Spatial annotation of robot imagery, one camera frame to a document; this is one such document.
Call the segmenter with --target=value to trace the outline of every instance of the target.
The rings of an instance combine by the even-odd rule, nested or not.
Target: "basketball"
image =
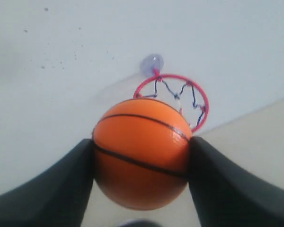
[[[115,203],[154,210],[187,185],[191,129],[174,108],[137,98],[109,109],[95,126],[95,180]]]

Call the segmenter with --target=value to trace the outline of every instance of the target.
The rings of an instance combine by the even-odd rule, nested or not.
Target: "black seam line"
[[[178,110],[176,110],[174,107],[172,107],[172,106],[170,106],[169,104],[167,104],[167,103],[165,103],[165,102],[162,102],[162,101],[160,101],[160,100],[158,100],[158,99],[154,99],[154,98],[132,98],[132,99],[124,100],[124,101],[122,101],[122,102],[120,102],[120,103],[125,103],[125,102],[132,101],[132,100],[151,100],[151,101],[154,101],[154,102],[161,103],[161,104],[163,104],[163,105],[165,105],[165,106],[167,106],[167,107],[173,109],[174,111],[176,111],[176,112],[186,121],[186,119],[179,113]]]
[[[107,116],[107,117],[104,117],[102,118],[98,124],[108,118],[112,118],[112,117],[139,117],[139,118],[143,118],[143,119],[147,119],[147,120],[150,120],[150,121],[153,121],[153,122],[157,122],[157,123],[160,123],[166,127],[168,127],[169,129],[173,130],[176,134],[178,134],[179,136],[181,136],[182,138],[184,138],[186,141],[189,141],[189,139],[186,137],[186,135],[179,129],[169,125],[169,124],[166,124],[165,122],[162,122],[162,121],[159,121],[157,119],[153,119],[151,117],[146,117],[146,116],[142,116],[142,115],[137,115],[137,114],[127,114],[127,113],[121,113],[121,114],[114,114],[114,115],[110,115],[110,116]]]
[[[148,164],[148,163],[145,163],[145,162],[142,162],[142,161],[138,161],[134,158],[127,157],[127,156],[115,153],[113,151],[110,151],[110,150],[106,150],[106,149],[100,147],[99,145],[97,145],[96,142],[95,142],[95,148],[98,149],[103,154],[115,157],[115,158],[120,159],[122,161],[134,164],[136,166],[139,166],[139,167],[142,167],[142,168],[145,168],[145,169],[148,169],[148,170],[152,170],[152,171],[155,171],[155,172],[158,172],[158,173],[167,174],[167,175],[170,175],[170,176],[187,179],[186,174],[170,171],[170,170],[160,168],[160,167],[157,167],[157,166],[153,166],[151,164]]]

